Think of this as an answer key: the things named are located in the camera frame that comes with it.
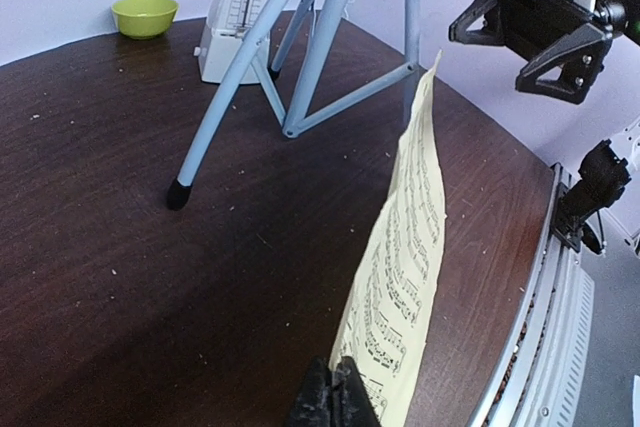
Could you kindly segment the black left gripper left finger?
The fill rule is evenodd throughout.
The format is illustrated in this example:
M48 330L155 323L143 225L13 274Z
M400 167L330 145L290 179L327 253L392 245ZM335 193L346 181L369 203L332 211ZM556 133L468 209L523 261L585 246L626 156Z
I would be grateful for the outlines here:
M322 357L314 357L302 379L293 405L286 416L286 427L334 426L333 372Z

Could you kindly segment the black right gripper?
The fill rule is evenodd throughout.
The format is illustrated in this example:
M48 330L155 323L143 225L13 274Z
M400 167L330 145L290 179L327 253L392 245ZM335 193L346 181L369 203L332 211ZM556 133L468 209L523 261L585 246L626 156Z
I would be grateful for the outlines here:
M507 47L528 61L517 91L579 105L604 68L613 30L571 0L473 0L448 38Z

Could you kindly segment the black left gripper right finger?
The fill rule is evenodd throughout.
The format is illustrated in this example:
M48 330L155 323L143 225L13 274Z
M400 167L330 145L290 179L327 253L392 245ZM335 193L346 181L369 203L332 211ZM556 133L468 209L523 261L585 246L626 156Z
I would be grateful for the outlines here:
M333 373L333 425L380 427L356 362L342 357Z

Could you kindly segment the yellow sheet music page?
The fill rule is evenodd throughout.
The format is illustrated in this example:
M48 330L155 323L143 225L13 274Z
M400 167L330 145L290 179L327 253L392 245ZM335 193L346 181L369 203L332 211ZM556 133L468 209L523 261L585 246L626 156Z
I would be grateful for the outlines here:
M445 193L433 126L434 81L420 78L387 199L354 275L331 351L355 360L383 426L404 425L426 345L445 243Z

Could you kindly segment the white perforated music stand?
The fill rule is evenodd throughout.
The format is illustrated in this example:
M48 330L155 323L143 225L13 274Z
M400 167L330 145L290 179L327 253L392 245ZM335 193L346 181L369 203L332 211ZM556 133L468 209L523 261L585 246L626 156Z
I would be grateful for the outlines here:
M193 182L206 152L248 70L254 71L257 75L268 103L282 127L282 133L289 139L298 137L301 133L399 82L405 84L402 122L404 124L409 122L412 98L419 81L420 0L404 0L403 63L316 112L310 112L309 107L348 0L325 0L320 13L314 16L310 26L307 51L291 102L284 105L275 81L302 22L313 11L315 0L300 0L273 61L269 65L264 65L259 59L259 52L266 45L270 31L287 1L266 0L256 22L245 35L207 107L177 176L167 190L165 204L168 209L178 211L187 204Z

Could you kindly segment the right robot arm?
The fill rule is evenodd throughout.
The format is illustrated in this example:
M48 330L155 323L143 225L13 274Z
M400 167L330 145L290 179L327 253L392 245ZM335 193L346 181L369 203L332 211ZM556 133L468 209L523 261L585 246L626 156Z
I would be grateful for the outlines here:
M639 0L473 0L450 24L450 41L506 47L525 60L515 88L578 105L585 101L613 42L639 41ZM602 96L605 113L629 115L628 124L585 154L573 186L555 193L550 230L574 252L601 255L606 241L592 226L639 174L639 109L629 107L639 91L611 87Z

